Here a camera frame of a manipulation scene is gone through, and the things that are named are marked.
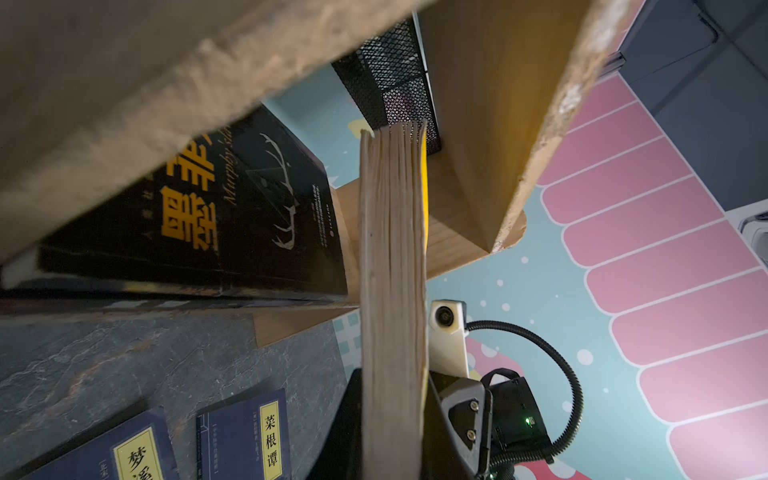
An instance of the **blue book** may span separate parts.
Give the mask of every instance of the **blue book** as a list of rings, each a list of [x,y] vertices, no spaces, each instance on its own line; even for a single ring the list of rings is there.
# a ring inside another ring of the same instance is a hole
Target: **blue book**
[[[32,472],[28,480],[179,480],[162,407],[147,410]]]
[[[289,479],[284,389],[197,417],[199,480]]]

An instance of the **pink striped wall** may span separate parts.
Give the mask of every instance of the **pink striped wall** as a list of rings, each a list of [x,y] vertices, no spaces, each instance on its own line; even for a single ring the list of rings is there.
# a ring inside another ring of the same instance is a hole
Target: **pink striped wall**
[[[682,472],[768,476],[768,275],[621,76],[593,90],[540,187]]]
[[[632,26],[635,19],[637,19],[637,14],[640,13],[640,9],[643,8],[644,3],[645,0],[632,0],[629,8],[629,15],[627,15],[624,20],[624,24],[619,28],[619,32],[614,39],[614,44],[611,47],[611,51],[616,51],[619,49],[621,42],[624,41],[627,33],[629,33],[629,28]]]

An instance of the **black book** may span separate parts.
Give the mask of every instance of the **black book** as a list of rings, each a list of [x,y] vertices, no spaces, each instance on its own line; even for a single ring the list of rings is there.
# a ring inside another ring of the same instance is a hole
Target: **black book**
[[[162,407],[55,459],[26,480],[179,480]]]
[[[284,389],[197,417],[197,480],[233,478],[291,478]]]
[[[320,302],[347,291],[323,165],[264,107],[5,264],[2,286]]]

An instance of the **orange chinese characters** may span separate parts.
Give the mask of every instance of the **orange chinese characters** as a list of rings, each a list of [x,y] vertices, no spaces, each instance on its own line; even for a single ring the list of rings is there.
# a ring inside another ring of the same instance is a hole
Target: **orange chinese characters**
[[[210,138],[207,135],[204,137],[210,143]],[[193,185],[202,186],[203,191],[208,191],[208,182],[214,181],[214,164],[207,159],[205,145],[198,147],[197,142],[190,141],[180,155],[175,155],[167,162],[165,173],[173,177],[177,165],[181,171],[181,180],[191,181]]]
[[[163,226],[164,237],[192,242],[192,247],[208,250],[213,247],[219,251],[219,239],[216,230],[216,205],[206,205],[195,194],[184,195],[176,190],[163,187]]]

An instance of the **black cable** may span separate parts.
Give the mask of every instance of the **black cable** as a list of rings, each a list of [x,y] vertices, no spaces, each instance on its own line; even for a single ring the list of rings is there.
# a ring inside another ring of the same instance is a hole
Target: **black cable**
[[[515,480],[515,466],[508,464],[496,473],[496,480]]]
[[[503,465],[512,463],[518,464],[522,462],[536,462],[537,460],[545,460],[547,458],[560,455],[568,446],[573,442],[576,432],[578,432],[579,425],[581,424],[581,414],[584,412],[584,394],[581,392],[581,384],[576,378],[576,373],[573,371],[568,362],[555,350],[549,343],[547,343],[540,336],[533,333],[531,330],[524,329],[521,326],[512,325],[511,323],[496,322],[494,320],[477,320],[475,322],[469,322],[466,324],[468,332],[480,329],[493,329],[501,330],[504,332],[514,333],[523,338],[535,343],[540,349],[544,350],[555,363],[558,364],[560,369],[568,379],[568,383],[571,384],[571,390],[573,391],[573,408],[571,409],[571,417],[568,419],[568,424],[565,426],[565,430],[560,437],[552,442],[549,447],[544,449],[529,449],[520,452],[502,452],[491,457],[491,468],[498,468]]]
[[[482,383],[482,385],[486,389],[490,389],[491,388],[491,380],[493,380],[493,377],[495,375],[505,376],[505,377],[507,377],[507,380],[519,379],[520,378],[520,374],[517,373],[514,370],[510,370],[510,369],[493,369],[490,372],[488,372],[488,373],[486,373],[485,375],[482,376],[482,378],[480,379],[480,383]]]
[[[712,45],[715,45],[715,44],[717,43],[717,41],[718,41],[718,40],[720,40],[720,34],[719,34],[719,33],[717,33],[717,30],[715,29],[715,27],[713,27],[713,26],[712,26],[712,24],[710,24],[710,23],[707,21],[707,19],[706,19],[706,18],[704,18],[704,17],[703,17],[701,14],[699,14],[699,22],[703,23],[703,24],[704,24],[704,26],[705,26],[705,27],[707,27],[707,28],[709,28],[709,29],[710,29],[710,31],[712,32],[712,40],[710,40],[710,42],[709,42],[708,44],[704,45],[704,46],[703,46],[703,47],[701,47],[701,48],[697,48],[696,50],[692,51],[692,52],[691,52],[691,53],[689,53],[689,54],[683,55],[682,57],[678,58],[677,60],[673,60],[673,61],[671,61],[671,62],[669,62],[669,63],[667,63],[667,64],[665,64],[665,65],[661,65],[661,66],[660,66],[659,68],[657,68],[656,70],[654,70],[654,71],[649,71],[648,73],[646,73],[645,75],[643,75],[643,76],[642,76],[642,77],[640,77],[640,78],[635,78],[633,81],[631,81],[631,82],[630,82],[630,85],[632,85],[632,84],[634,84],[634,83],[636,83],[636,82],[639,82],[639,81],[640,81],[640,80],[642,80],[643,78],[646,78],[646,77],[648,77],[648,76],[651,76],[651,75],[653,75],[654,73],[656,73],[656,72],[658,72],[658,71],[664,70],[666,67],[670,67],[671,65],[674,65],[674,64],[676,64],[676,63],[677,63],[677,62],[679,62],[679,61],[683,61],[683,60],[685,60],[686,58],[690,57],[691,55],[695,55],[695,54],[699,53],[700,51],[702,51],[702,50],[704,50],[704,49],[706,49],[706,48],[709,48],[709,47],[711,47]]]
[[[745,16],[744,19],[739,22],[739,24],[731,32],[726,32],[722,27],[720,27],[720,24],[717,23],[712,15],[709,14],[706,8],[703,8],[703,4],[700,4],[697,0],[693,0],[693,3],[702,13],[702,15],[699,16],[699,19],[701,20],[706,16],[706,21],[703,23],[707,25],[708,28],[712,26],[715,27],[716,30],[723,34],[726,41],[719,41],[716,44],[711,45],[712,49],[710,52],[704,55],[704,58],[702,58],[701,61],[692,70],[685,74],[685,76],[683,76],[683,78],[678,81],[675,86],[672,87],[672,89],[667,92],[667,94],[664,95],[664,97],[659,100],[656,105],[654,105],[652,108],[648,108],[650,114],[654,117],[658,115],[663,109],[665,109],[669,103],[671,103],[672,100],[674,100],[683,91],[683,89],[685,89],[691,82],[693,82],[704,70],[707,69],[707,67],[710,66],[712,62],[717,59],[717,57],[720,56],[720,54],[726,50],[726,48],[731,45],[737,48],[737,51],[741,53],[742,56],[744,56],[750,65],[758,70],[763,78],[768,80],[766,73],[758,68],[754,61],[752,61],[752,59],[746,55],[746,52],[741,50],[741,48],[736,43],[736,40],[738,40],[741,35],[747,31],[755,22],[757,22],[763,13],[765,13],[766,8],[768,8],[768,1],[763,0],[761,3],[759,3],[757,7],[755,7],[755,9],[753,9],[747,16]]]

